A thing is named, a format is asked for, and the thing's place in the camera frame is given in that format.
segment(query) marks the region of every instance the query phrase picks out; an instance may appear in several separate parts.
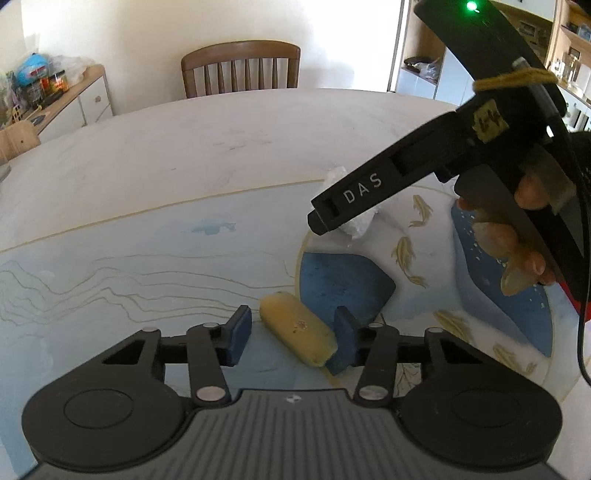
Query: black cable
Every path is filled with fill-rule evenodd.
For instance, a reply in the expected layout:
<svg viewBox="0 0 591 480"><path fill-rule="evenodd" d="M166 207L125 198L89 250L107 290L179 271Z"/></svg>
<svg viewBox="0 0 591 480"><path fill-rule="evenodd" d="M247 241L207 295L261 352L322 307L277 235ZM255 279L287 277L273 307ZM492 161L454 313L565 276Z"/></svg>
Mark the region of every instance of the black cable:
<svg viewBox="0 0 591 480"><path fill-rule="evenodd" d="M583 264L587 265L587 276L585 281L585 288L583 298L581 299L580 311L579 311L579 325L577 327L577 363L579 364L579 370L581 376L587 382L587 385L591 387L591 377L587 373L587 367L585 366L584 360L584 335L585 335L585 320L587 313L587 304L589 303L589 290L591 289L591 233L589 231L589 208L588 199L591 199L589 194L589 188L583 174L582 166L577 160L577 155L574 152L573 144L571 143L571 135L561 118L554 118L554 121L550 122L550 128L554 133L554 137L560 137L563 143L563 147L566 148L566 157L571 161L571 171L574 175L574 183L577 187L577 198L579 199L579 208L581 213L581 223L583 231ZM583 150L581 153L586 156L589 154L588 151L584 151L585 148L588 150L589 145L582 145Z"/></svg>

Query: blue container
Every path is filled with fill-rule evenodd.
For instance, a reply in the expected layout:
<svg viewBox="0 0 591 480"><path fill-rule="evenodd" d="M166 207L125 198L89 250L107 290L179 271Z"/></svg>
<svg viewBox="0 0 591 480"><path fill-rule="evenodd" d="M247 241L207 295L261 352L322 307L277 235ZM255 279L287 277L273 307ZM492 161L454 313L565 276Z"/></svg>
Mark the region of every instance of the blue container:
<svg viewBox="0 0 591 480"><path fill-rule="evenodd" d="M49 64L42 55L34 53L17 70L17 83L26 87L49 74Z"/></svg>

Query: white wall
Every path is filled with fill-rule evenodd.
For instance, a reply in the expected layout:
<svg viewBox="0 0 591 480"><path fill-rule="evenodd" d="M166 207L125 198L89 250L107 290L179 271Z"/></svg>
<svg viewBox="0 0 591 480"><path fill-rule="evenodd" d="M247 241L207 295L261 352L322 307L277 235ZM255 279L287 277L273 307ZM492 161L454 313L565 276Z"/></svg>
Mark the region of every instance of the white wall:
<svg viewBox="0 0 591 480"><path fill-rule="evenodd" d="M26 53L21 0L12 0L0 10L0 72L14 70Z"/></svg>
<svg viewBox="0 0 591 480"><path fill-rule="evenodd" d="M302 49L301 87L385 91L400 0L22 0L41 52L106 67L116 113L184 98L180 60L224 41Z"/></svg>

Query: jar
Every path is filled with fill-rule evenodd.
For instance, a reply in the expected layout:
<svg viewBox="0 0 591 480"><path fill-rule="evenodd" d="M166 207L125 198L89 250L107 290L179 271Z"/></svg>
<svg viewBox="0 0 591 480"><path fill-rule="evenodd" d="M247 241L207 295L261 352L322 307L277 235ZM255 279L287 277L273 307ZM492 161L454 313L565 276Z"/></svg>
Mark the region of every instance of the jar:
<svg viewBox="0 0 591 480"><path fill-rule="evenodd" d="M52 94L51 91L51 84L49 82L49 77L42 77L39 79L41 82L41 88L43 90L43 95L49 97Z"/></svg>
<svg viewBox="0 0 591 480"><path fill-rule="evenodd" d="M62 70L55 75L49 77L51 91L53 93L66 92L68 90L68 80L66 78L66 71Z"/></svg>

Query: yellow sponge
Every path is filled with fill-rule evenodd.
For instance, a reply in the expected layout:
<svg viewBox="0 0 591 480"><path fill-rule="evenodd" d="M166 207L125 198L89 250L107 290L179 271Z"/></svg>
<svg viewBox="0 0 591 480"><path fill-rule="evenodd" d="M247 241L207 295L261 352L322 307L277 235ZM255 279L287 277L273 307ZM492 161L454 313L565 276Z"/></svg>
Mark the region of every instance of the yellow sponge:
<svg viewBox="0 0 591 480"><path fill-rule="evenodd" d="M306 365L322 367L337 351L334 332L291 293L267 295L259 312L269 330Z"/></svg>

